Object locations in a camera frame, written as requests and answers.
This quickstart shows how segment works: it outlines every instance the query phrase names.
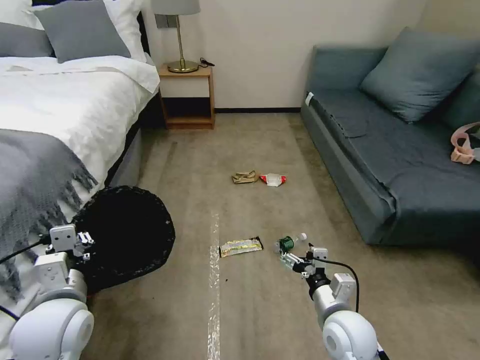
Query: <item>floor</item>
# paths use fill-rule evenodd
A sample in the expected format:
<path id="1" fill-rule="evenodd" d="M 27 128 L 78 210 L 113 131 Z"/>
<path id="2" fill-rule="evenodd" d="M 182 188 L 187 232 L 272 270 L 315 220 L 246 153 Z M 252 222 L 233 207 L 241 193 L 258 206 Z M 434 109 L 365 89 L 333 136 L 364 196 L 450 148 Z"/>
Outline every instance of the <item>floor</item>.
<path id="1" fill-rule="evenodd" d="M 253 169 L 287 183 L 232 184 Z M 212 131 L 144 133 L 140 187 L 165 202 L 176 242 L 164 267 L 94 297 L 84 360 L 328 359 L 307 284 L 273 252 L 299 232 L 356 270 L 360 312 L 392 360 L 479 358 L 478 270 L 446 251 L 364 244 L 298 114 L 223 114 Z M 219 260 L 219 353 L 209 351 L 210 248 L 254 236 L 263 251 Z"/>

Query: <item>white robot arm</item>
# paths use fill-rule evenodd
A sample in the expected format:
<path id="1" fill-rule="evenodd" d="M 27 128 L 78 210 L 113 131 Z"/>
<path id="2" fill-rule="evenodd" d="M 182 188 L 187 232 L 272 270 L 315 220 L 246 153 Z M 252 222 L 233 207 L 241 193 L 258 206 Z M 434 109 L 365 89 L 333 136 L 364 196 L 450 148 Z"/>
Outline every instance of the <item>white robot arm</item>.
<path id="1" fill-rule="evenodd" d="M 348 301 L 356 289 L 355 279 L 348 273 L 336 273 L 330 281 L 325 274 L 328 250 L 309 246 L 305 258 L 280 247 L 280 259 L 307 281 L 330 357 L 333 360 L 388 360 L 372 324 L 350 310 Z"/>
<path id="2" fill-rule="evenodd" d="M 87 285 L 73 261 L 88 261 L 94 241 L 74 225 L 50 230 L 47 254 L 35 262 L 34 271 L 43 285 L 33 309 L 13 327 L 9 345 L 15 360 L 79 360 L 94 328 L 87 309 Z"/>

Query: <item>gray throw blanket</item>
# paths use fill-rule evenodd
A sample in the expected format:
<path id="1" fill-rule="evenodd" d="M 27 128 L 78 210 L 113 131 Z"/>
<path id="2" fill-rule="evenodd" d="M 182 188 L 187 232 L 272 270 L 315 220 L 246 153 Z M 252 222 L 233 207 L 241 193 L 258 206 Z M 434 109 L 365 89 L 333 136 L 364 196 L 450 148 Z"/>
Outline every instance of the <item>gray throw blanket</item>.
<path id="1" fill-rule="evenodd" d="M 97 184 L 59 139 L 0 129 L 0 258 L 26 247 L 30 232 L 47 234 L 51 227 L 66 224 L 59 200 L 80 209 L 72 180 L 88 191 Z M 14 301 L 22 296 L 15 258 L 0 265 L 0 286 Z"/>

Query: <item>brass lamp base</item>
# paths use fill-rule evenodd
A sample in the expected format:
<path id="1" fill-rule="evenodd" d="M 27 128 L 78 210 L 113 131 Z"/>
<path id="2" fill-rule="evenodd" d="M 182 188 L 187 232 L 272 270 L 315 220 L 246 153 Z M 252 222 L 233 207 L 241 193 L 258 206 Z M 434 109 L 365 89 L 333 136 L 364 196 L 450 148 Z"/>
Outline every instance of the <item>brass lamp base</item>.
<path id="1" fill-rule="evenodd" d="M 168 71 L 171 73 L 193 73 L 199 69 L 199 65 L 194 61 L 174 61 L 167 64 Z"/>

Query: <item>sofa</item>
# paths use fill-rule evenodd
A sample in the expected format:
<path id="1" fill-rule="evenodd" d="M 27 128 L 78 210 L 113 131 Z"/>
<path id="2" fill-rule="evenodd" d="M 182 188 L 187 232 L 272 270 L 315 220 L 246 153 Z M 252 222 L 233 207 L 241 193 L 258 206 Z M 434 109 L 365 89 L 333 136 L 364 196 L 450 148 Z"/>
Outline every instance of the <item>sofa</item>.
<path id="1" fill-rule="evenodd" d="M 480 121 L 480 70 L 424 119 L 407 123 L 360 90 L 386 50 L 314 47 L 305 127 L 367 244 L 475 245 L 480 163 L 450 155 L 453 132 Z M 480 144 L 473 139 L 472 147 Z"/>

